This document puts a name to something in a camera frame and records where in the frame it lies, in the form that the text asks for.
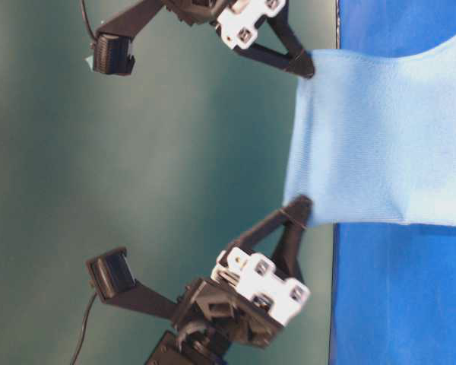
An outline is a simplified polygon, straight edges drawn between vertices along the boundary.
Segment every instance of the light blue fabric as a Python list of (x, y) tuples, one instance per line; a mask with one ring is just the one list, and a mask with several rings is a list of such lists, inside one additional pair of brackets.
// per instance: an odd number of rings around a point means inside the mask
[(299, 80), (284, 201), (309, 224), (456, 226), (456, 36), (416, 56), (313, 51)]

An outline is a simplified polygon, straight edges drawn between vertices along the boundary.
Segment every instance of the white plastic mount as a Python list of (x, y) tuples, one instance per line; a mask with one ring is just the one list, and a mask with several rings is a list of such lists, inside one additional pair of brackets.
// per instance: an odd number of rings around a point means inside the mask
[(275, 264), (261, 253), (248, 255), (234, 248), (227, 257), (228, 267), (219, 263), (224, 254), (222, 251), (218, 256), (211, 273), (213, 280), (229, 278), (238, 294), (267, 310), (283, 326), (299, 314), (311, 294), (307, 286), (295, 278), (279, 278)]
[(221, 39), (231, 49), (248, 49), (257, 39), (255, 27), (262, 17), (275, 17), (286, 5), (286, 0), (238, 0), (218, 16)]

